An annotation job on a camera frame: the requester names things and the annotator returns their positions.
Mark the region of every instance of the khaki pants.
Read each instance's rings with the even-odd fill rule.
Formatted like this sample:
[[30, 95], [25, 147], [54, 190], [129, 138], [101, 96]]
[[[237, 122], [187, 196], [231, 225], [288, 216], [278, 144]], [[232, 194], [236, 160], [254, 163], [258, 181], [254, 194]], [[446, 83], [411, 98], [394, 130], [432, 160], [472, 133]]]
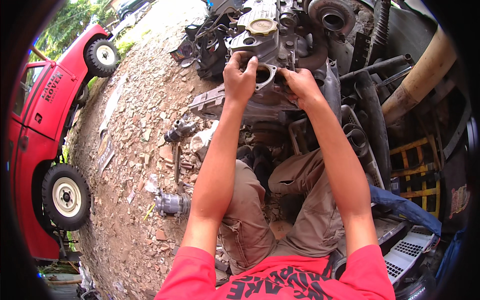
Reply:
[[344, 234], [320, 149], [284, 161], [268, 186], [280, 194], [307, 193], [293, 229], [278, 242], [261, 210], [264, 188], [247, 164], [236, 161], [233, 197], [219, 230], [234, 275], [267, 256], [326, 256]]

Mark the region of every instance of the dirt ground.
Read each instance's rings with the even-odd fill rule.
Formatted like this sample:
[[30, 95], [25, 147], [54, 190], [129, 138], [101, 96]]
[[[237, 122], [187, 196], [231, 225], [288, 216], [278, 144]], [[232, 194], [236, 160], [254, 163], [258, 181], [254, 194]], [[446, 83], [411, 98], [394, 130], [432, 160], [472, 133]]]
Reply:
[[[172, 266], [172, 249], [180, 245], [186, 227], [185, 217], [161, 218], [156, 212], [144, 220], [154, 195], [142, 188], [154, 173], [164, 191], [177, 191], [168, 157], [171, 148], [160, 137], [173, 121], [189, 113], [187, 105], [194, 96], [218, 85], [201, 80], [193, 66], [183, 69], [168, 53], [180, 43], [185, 25], [204, 15], [201, 1], [182, 5], [184, 13], [172, 13], [157, 3], [132, 29], [147, 33], [111, 78], [97, 80], [67, 139], [69, 162], [87, 178], [95, 210], [90, 222], [74, 233], [76, 245], [104, 299], [107, 294], [113, 299], [151, 299]], [[98, 128], [107, 100], [124, 74], [128, 81], [108, 123], [115, 155], [99, 174]], [[198, 122], [197, 131], [211, 126], [211, 121], [199, 117], [191, 120]], [[195, 167], [184, 170], [180, 180], [194, 184], [200, 163], [189, 151], [190, 139], [181, 143], [182, 161]], [[132, 190], [136, 195], [129, 204]]]

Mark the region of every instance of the red t-shirt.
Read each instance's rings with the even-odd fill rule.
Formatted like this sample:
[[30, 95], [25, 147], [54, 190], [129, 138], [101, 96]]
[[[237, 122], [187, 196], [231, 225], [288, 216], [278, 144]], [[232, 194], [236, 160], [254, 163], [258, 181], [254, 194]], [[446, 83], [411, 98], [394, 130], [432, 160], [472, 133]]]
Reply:
[[327, 262], [328, 256], [271, 256], [215, 289], [213, 256], [199, 248], [181, 247], [155, 300], [395, 299], [379, 246], [353, 252], [340, 280], [320, 275]]

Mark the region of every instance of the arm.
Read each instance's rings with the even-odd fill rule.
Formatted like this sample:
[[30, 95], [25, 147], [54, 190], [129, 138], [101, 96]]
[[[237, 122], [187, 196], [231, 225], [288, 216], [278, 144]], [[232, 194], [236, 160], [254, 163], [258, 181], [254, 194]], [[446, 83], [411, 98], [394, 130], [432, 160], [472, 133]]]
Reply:
[[252, 57], [245, 72], [240, 62], [246, 52], [233, 53], [223, 71], [225, 104], [216, 132], [200, 169], [182, 246], [193, 246], [215, 255], [216, 237], [233, 195], [235, 158], [240, 123], [248, 99], [255, 90], [258, 59]]
[[325, 170], [347, 239], [347, 256], [367, 245], [378, 245], [365, 172], [342, 127], [306, 69], [299, 73], [280, 69], [305, 110], [322, 150]]

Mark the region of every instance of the parked car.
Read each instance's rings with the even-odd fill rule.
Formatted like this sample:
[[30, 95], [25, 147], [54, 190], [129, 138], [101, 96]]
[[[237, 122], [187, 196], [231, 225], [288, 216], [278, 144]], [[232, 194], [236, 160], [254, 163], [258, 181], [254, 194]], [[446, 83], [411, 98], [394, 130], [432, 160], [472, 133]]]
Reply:
[[87, 83], [117, 68], [117, 49], [107, 38], [100, 25], [88, 26], [57, 61], [27, 64], [13, 96], [12, 196], [25, 242], [38, 261], [78, 260], [79, 253], [68, 251], [66, 232], [88, 219], [90, 191], [80, 170], [60, 163], [60, 156], [75, 112], [88, 99]]
[[117, 7], [117, 15], [120, 18], [120, 21], [123, 21], [145, 3], [153, 1], [155, 0], [124, 0]]

